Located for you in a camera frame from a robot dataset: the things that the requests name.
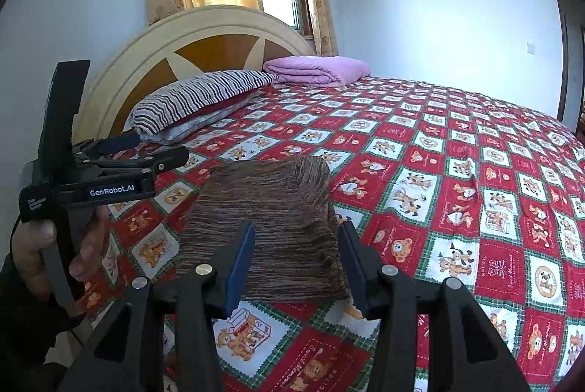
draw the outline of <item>sleeve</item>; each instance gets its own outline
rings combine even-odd
[[[7,390],[56,390],[65,373],[58,365],[43,365],[56,336],[78,325],[51,296],[39,302],[20,279],[12,256],[0,272],[0,374]]]

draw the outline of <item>fingernail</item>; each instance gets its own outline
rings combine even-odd
[[[69,273],[73,278],[77,278],[83,272],[83,267],[78,263],[71,263],[69,265]]]
[[[93,246],[87,245],[83,247],[80,251],[81,258],[84,260],[89,260],[91,256],[94,254],[95,250]]]
[[[45,240],[50,240],[55,235],[53,223],[50,220],[45,220],[40,226],[40,236]]]

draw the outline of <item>striped knit fabric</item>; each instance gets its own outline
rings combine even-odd
[[[129,124],[138,133],[154,135],[201,108],[276,81],[254,70],[207,72],[163,86],[132,109]]]
[[[329,167],[316,156],[224,162],[192,206],[181,235],[180,276],[232,242],[238,226],[256,226],[244,298],[325,302],[347,297],[329,200]]]

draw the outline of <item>headboard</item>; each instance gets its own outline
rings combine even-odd
[[[166,84],[215,70],[260,70],[288,55],[315,55],[295,30],[261,11],[210,5],[150,26],[126,46],[82,100],[73,140],[118,135],[131,109]]]

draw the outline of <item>bed sheet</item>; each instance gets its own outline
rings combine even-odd
[[[154,199],[109,206],[103,269],[86,285],[95,324],[137,275],[173,277],[186,214],[213,165],[318,155],[331,170],[339,221],[353,222],[363,243],[412,277],[459,278],[533,390],[566,374],[585,332],[585,149],[564,126],[423,82],[365,78],[263,90],[253,105],[183,141],[189,162],[159,176]],[[351,300],[243,301],[214,325],[227,389],[235,391],[365,390],[377,331]],[[253,347],[245,345],[249,335]],[[425,316],[418,338],[415,390],[425,391]],[[164,349],[165,387],[173,391],[172,317]]]

